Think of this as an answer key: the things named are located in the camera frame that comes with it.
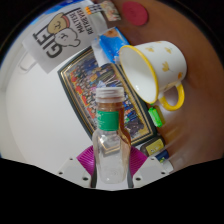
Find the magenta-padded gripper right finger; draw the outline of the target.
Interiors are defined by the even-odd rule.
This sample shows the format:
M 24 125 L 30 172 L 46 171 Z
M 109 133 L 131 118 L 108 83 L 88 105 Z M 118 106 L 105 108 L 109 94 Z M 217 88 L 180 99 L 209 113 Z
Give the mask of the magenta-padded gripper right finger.
M 135 147 L 131 148 L 129 172 L 133 188 L 140 188 L 169 174 L 156 157 L 147 157 Z

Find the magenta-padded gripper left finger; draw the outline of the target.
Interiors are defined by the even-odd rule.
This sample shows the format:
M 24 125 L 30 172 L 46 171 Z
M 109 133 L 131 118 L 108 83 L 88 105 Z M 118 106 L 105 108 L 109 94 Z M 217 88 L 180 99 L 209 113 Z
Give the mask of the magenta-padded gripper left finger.
M 88 147 L 77 157 L 70 157 L 59 169 L 58 175 L 81 187 L 95 188 L 97 173 L 93 147 Z

